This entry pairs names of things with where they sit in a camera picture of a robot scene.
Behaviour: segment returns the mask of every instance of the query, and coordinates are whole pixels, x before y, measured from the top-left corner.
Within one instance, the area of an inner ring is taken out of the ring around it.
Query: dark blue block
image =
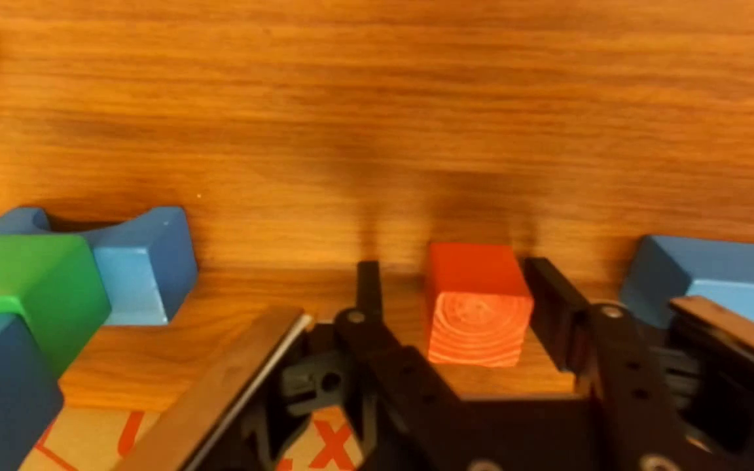
[[[0,469],[19,469],[62,407],[62,396],[28,328],[0,314]]]
[[[50,232],[50,222],[44,209],[22,206],[0,216],[2,232]],[[177,206],[81,236],[112,304],[108,325],[167,325],[197,283],[191,229]]]
[[[624,284],[624,304],[667,328],[676,295],[704,295],[754,321],[754,244],[647,236]]]

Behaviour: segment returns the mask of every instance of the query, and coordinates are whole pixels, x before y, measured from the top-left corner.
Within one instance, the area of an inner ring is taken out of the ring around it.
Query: toy block
[[[647,325],[667,328],[676,295],[704,295],[754,321],[754,244],[647,236],[621,299]]]
[[[50,220],[39,206],[22,206],[0,216],[2,232],[50,232]],[[197,283],[191,229],[177,206],[81,236],[112,304],[108,325],[167,325]]]
[[[109,314],[88,244],[81,236],[0,236],[0,312],[23,317],[61,377]]]
[[[509,246],[430,244],[427,299],[433,364],[519,364],[535,299]]]
[[[19,314],[0,314],[0,469],[19,469],[61,407],[61,386],[28,328]]]

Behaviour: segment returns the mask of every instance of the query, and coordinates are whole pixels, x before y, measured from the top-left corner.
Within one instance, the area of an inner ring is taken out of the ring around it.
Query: wooden surface
[[[221,422],[227,424],[227,419],[232,419],[227,413],[236,405],[236,398],[251,398],[264,380],[264,367],[273,369],[274,359],[293,345],[306,325],[308,317],[298,308],[269,308],[264,317],[255,318],[240,337],[223,351],[211,369],[175,401],[133,453],[121,461],[119,471],[197,469],[198,462],[194,465],[191,458],[197,453],[208,456],[198,447],[223,435]]]
[[[0,211],[167,201],[201,288],[102,331],[74,401],[160,403],[261,300],[329,307],[362,257],[414,284],[430,237],[613,295],[642,232],[754,240],[754,0],[0,0]]]
[[[681,308],[683,317],[693,317],[704,325],[717,328],[723,341],[754,351],[752,318],[735,312],[729,312],[725,307],[712,304],[710,299],[700,299],[700,295],[676,299],[672,307]]]

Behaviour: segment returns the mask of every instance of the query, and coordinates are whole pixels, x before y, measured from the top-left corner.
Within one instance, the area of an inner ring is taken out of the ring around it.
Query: green block
[[[81,236],[0,236],[0,312],[23,317],[61,377],[109,314],[88,244]]]

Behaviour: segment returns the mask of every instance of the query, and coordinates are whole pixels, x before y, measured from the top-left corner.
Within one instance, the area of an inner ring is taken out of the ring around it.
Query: light blue block
[[[61,407],[61,386],[28,328],[0,314],[0,469],[19,469]]]
[[[22,206],[0,216],[2,232],[50,232],[50,220],[39,206]],[[158,206],[81,236],[112,304],[108,325],[167,325],[197,283],[198,267],[180,206]]]
[[[643,321],[667,328],[676,295],[704,295],[754,321],[754,244],[647,236],[621,299]]]

